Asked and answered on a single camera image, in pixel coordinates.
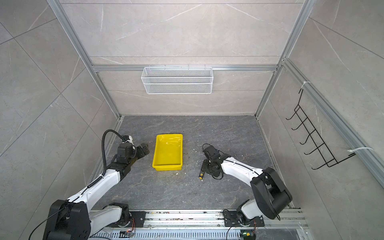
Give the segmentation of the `black yellow screwdriver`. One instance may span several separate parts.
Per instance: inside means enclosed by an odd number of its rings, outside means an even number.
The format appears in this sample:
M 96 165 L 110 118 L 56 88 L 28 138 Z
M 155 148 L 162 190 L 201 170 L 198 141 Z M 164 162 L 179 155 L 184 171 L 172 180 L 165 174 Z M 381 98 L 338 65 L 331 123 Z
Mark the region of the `black yellow screwdriver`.
M 200 180 L 202 180 L 204 178 L 205 172 L 207 171 L 208 163 L 209 162 L 207 160 L 204 160 L 202 163 L 202 167 L 201 167 L 201 170 L 199 173 L 199 179 Z

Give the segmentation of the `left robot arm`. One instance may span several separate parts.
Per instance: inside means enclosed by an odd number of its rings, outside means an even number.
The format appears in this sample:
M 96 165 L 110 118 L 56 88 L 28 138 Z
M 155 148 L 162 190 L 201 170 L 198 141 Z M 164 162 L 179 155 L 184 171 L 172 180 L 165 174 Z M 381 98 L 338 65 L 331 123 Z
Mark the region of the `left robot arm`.
M 87 240 L 108 225 L 126 227 L 133 223 L 127 204 L 112 203 L 92 212 L 94 205 L 131 170 L 132 165 L 150 153 L 148 144 L 135 147 L 130 141 L 118 147 L 114 162 L 103 176 L 67 200 L 57 200 L 49 211 L 45 240 Z

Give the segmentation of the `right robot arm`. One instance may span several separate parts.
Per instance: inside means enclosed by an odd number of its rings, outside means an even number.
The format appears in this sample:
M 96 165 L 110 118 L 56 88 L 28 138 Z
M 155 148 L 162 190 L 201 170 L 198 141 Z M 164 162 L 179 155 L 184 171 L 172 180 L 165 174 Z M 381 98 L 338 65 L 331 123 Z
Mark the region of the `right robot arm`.
M 223 211 L 223 216 L 231 221 L 231 226 L 248 226 L 263 216 L 271 220 L 281 219 L 280 213 L 293 197 L 274 169 L 259 169 L 246 165 L 210 144 L 203 144 L 203 153 L 206 158 L 201 167 L 200 179 L 203 179 L 205 174 L 215 180 L 222 180 L 225 175 L 229 175 L 252 189 L 254 198 L 242 203 L 234 217 Z

